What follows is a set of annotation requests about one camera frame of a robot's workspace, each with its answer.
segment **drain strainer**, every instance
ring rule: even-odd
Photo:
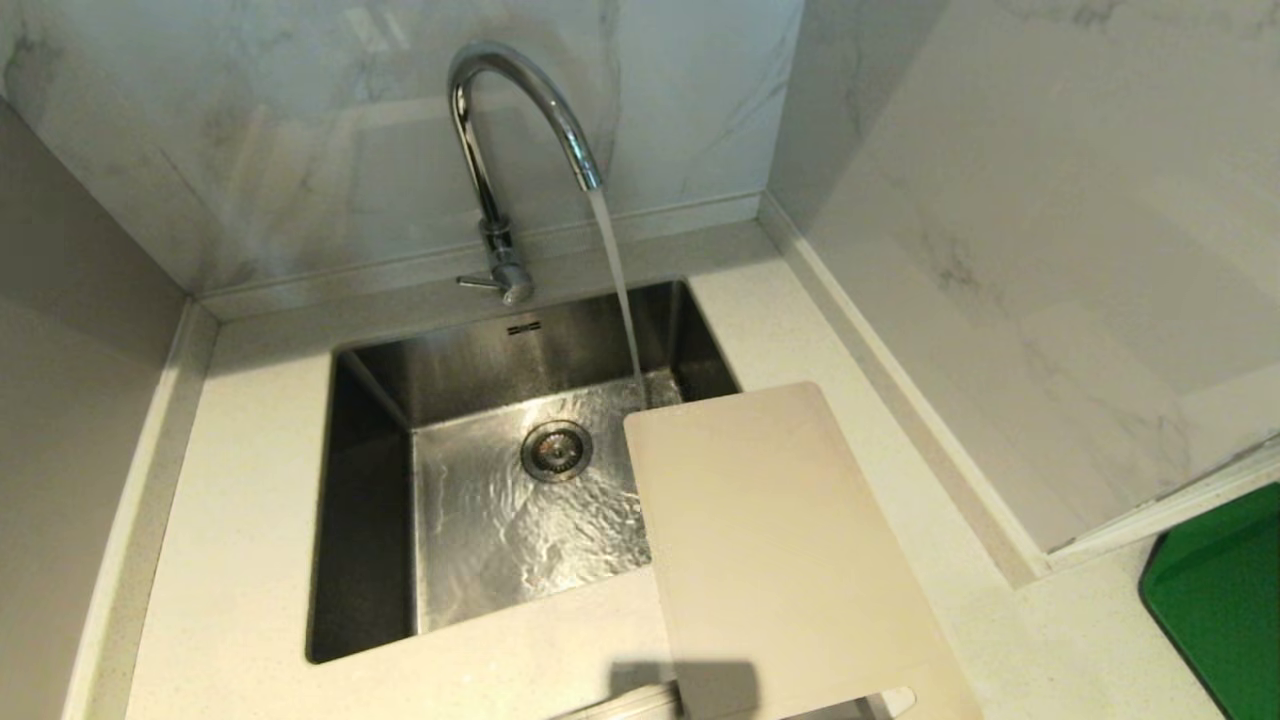
[[[591,436],[581,425],[556,420],[529,433],[520,448],[520,461],[535,479],[562,483],[586,469],[591,450]]]

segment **quartz countertop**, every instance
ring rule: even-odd
[[[623,261],[634,284],[689,279],[744,389],[822,387],[989,720],[1220,717],[1138,600],[1149,543],[1011,589],[759,225],[628,245]],[[531,272],[538,305],[611,287],[603,252]],[[503,311],[440,282],[223,327],[129,719],[543,720],[607,698],[618,666],[669,666],[649,568],[324,665],[305,657],[333,348]]]

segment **kitchen sink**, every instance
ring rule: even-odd
[[[307,657],[326,662],[649,562],[622,419],[739,392],[682,282],[343,350]]]

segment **running water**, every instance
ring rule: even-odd
[[[618,241],[613,237],[613,223],[609,222],[609,208],[604,204],[604,192],[595,188],[586,196],[591,199],[591,210],[595,211],[595,222],[599,223],[600,236],[604,238],[604,252],[609,256],[613,290],[618,293],[618,302],[622,305],[622,324],[627,328],[627,347],[631,350],[631,370],[636,375],[636,387],[640,388],[640,407],[643,410],[649,407],[649,393],[645,392],[644,374],[640,372],[640,350],[636,347],[636,331],[631,324],[631,302],[627,301],[627,284],[622,278]]]

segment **faucet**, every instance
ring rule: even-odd
[[[511,222],[493,195],[489,170],[485,168],[475,127],[471,124],[471,81],[484,70],[493,70],[509,79],[532,99],[550,123],[561,147],[564,149],[582,192],[599,188],[604,181],[600,179],[595,159],[591,158],[591,149],[586,146],[582,126],[577,123],[564,96],[532,60],[500,42],[470,42],[458,50],[449,65],[449,105],[453,110],[453,127],[458,131],[462,154],[471,172],[471,183],[480,201],[480,234],[489,255],[488,278],[460,277],[458,284],[499,290],[503,304],[515,305],[534,295],[534,279],[516,252],[511,238]]]

